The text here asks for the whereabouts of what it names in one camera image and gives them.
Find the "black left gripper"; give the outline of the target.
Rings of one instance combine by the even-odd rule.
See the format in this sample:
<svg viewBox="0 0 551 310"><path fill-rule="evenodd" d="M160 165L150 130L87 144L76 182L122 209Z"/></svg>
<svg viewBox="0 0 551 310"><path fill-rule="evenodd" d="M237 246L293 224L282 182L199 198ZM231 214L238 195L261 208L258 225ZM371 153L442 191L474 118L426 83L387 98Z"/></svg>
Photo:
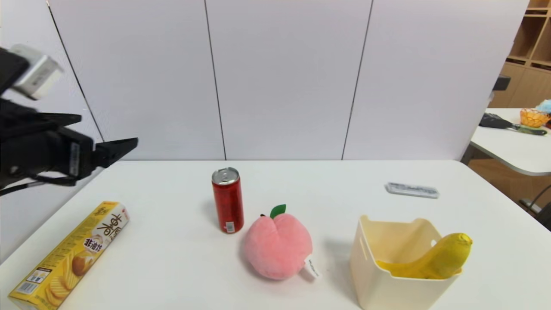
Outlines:
<svg viewBox="0 0 551 310"><path fill-rule="evenodd" d="M93 151L93 139L65 127L10 138L1 142L1 186L23 179L73 186L93 167L107 168L122 159L138 142L137 137L107 141Z"/></svg>

